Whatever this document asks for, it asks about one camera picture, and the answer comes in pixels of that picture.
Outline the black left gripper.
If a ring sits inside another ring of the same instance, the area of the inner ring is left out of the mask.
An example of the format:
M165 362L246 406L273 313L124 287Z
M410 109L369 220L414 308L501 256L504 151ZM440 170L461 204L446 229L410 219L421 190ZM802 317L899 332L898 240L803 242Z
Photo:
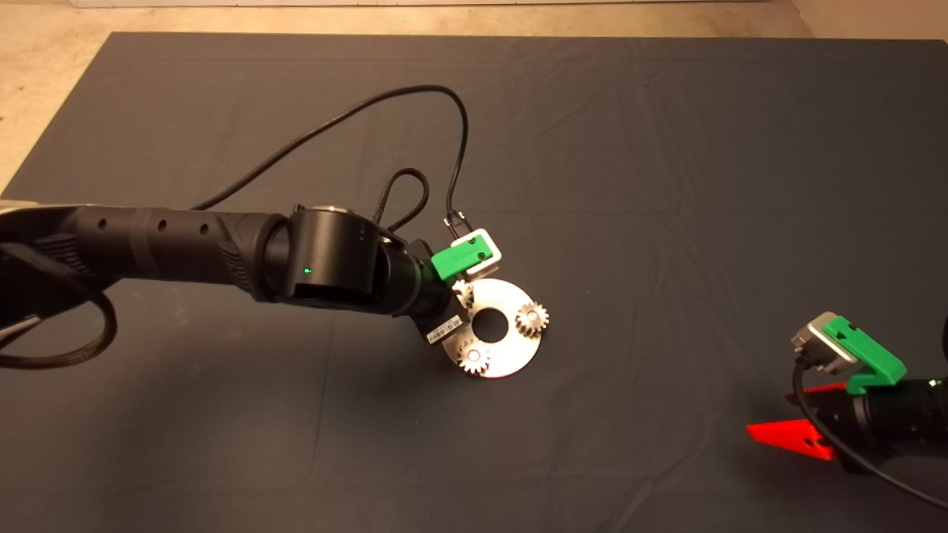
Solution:
M423 340L430 346L435 346L469 324L470 312L457 292L447 290L431 310L414 314L413 323Z

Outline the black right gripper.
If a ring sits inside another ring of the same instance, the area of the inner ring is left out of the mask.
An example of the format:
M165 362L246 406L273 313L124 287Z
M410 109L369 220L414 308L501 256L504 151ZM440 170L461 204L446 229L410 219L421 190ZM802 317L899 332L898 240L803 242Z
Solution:
M803 389L810 411L841 442L870 463L875 462L875 440L868 431L862 398L847 392L845 383L830 383ZM782 420L746 426L758 444L798 453L821 461L833 461L832 445L808 420Z

